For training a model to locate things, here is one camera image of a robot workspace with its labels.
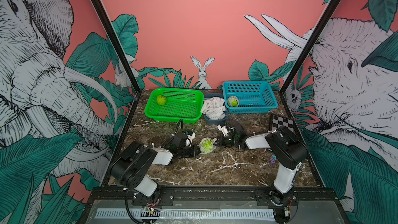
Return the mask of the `green custard apple front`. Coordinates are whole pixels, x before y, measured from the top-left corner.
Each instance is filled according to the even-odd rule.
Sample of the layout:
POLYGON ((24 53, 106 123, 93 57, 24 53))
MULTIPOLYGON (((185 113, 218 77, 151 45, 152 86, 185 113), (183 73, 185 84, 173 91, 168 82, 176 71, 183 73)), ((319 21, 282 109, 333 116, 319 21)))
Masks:
POLYGON ((202 153, 210 153, 214 150, 214 145, 212 141, 204 141, 201 144, 202 153))

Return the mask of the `white foam net sleeve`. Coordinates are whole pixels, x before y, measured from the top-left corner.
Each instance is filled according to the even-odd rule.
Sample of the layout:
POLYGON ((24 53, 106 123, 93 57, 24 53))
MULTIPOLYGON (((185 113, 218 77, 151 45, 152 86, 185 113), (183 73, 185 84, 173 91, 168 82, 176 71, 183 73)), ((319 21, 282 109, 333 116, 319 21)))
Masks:
POLYGON ((214 151, 217 138, 203 138, 199 143, 201 153, 208 154, 214 151))
POLYGON ((238 101, 237 96, 235 96, 235 95, 229 96, 227 99, 227 104, 229 107, 238 107, 239 101, 238 101))

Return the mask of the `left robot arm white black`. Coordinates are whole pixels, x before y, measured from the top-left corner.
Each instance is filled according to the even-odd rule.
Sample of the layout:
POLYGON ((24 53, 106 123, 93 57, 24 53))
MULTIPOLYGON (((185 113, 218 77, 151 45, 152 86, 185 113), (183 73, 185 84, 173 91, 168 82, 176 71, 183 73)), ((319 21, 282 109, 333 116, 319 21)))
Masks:
POLYGON ((196 134, 182 131, 174 134, 171 141, 160 148, 139 142, 128 146, 110 166, 110 175, 118 186, 142 194, 155 202, 160 197, 160 186, 147 172, 153 165, 167 166, 177 159, 191 158, 201 153, 193 144, 196 134))

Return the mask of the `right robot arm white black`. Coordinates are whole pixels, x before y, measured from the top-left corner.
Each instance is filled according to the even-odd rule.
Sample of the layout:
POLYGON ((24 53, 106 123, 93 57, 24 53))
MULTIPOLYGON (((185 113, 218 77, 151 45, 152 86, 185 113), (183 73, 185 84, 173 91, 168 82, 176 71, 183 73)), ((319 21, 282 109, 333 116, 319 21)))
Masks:
POLYGON ((282 125, 274 131, 254 132, 250 135, 246 135, 237 122, 235 125, 217 125, 217 128, 222 133, 219 146, 235 147, 239 151, 270 149, 279 161, 273 192, 286 195, 292 189, 295 175, 308 156, 308 149, 287 126, 282 125))

